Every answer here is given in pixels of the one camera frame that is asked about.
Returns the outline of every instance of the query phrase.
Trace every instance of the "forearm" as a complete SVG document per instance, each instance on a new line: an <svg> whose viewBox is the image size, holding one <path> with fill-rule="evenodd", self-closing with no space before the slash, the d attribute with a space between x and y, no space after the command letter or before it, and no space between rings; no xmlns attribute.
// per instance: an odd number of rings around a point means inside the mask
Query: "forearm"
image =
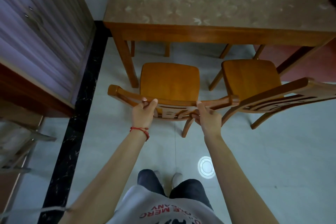
<svg viewBox="0 0 336 224"><path fill-rule="evenodd" d="M142 131L132 130L60 223L100 224L111 219L145 141Z"/></svg>
<svg viewBox="0 0 336 224"><path fill-rule="evenodd" d="M278 223L222 137L205 140L233 224Z"/></svg>

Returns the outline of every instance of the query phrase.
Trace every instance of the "foot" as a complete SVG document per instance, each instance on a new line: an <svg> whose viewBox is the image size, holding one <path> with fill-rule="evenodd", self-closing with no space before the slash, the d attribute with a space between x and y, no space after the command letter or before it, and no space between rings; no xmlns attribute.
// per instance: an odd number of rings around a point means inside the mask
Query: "foot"
<svg viewBox="0 0 336 224"><path fill-rule="evenodd" d="M183 175L181 173L175 173L171 180L172 187L177 187L181 182L183 182Z"/></svg>
<svg viewBox="0 0 336 224"><path fill-rule="evenodd" d="M162 175L161 175L160 171L155 170L155 171L154 171L154 174L156 175L157 179L159 180L161 186L163 187Z"/></svg>

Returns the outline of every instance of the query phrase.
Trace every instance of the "chair seat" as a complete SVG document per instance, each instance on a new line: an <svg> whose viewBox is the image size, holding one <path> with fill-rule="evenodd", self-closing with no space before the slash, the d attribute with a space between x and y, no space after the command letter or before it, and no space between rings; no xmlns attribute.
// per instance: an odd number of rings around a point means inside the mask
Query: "chair seat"
<svg viewBox="0 0 336 224"><path fill-rule="evenodd" d="M200 73L197 67L174 63L145 63L140 95L180 101L197 101Z"/></svg>
<svg viewBox="0 0 336 224"><path fill-rule="evenodd" d="M240 101L281 86L275 65L268 60L228 60L222 63L228 94Z"/></svg>

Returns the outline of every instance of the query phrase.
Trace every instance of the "red carpet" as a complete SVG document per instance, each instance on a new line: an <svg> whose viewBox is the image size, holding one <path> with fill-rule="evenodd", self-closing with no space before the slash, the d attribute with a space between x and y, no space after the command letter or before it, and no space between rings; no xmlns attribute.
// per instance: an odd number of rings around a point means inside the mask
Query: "red carpet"
<svg viewBox="0 0 336 224"><path fill-rule="evenodd" d="M298 48L287 45L266 46L259 59L270 60L278 66ZM302 77L311 77L319 82L336 82L336 39L293 67L281 77L281 81L291 82Z"/></svg>

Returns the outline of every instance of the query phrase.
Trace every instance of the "table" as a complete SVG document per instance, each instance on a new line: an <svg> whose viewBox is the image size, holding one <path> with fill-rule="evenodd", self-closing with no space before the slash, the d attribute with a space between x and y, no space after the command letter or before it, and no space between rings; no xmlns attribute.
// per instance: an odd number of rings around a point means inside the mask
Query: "table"
<svg viewBox="0 0 336 224"><path fill-rule="evenodd" d="M328 0L108 0L104 24L133 88L139 86L126 41L302 46L280 75L336 37Z"/></svg>

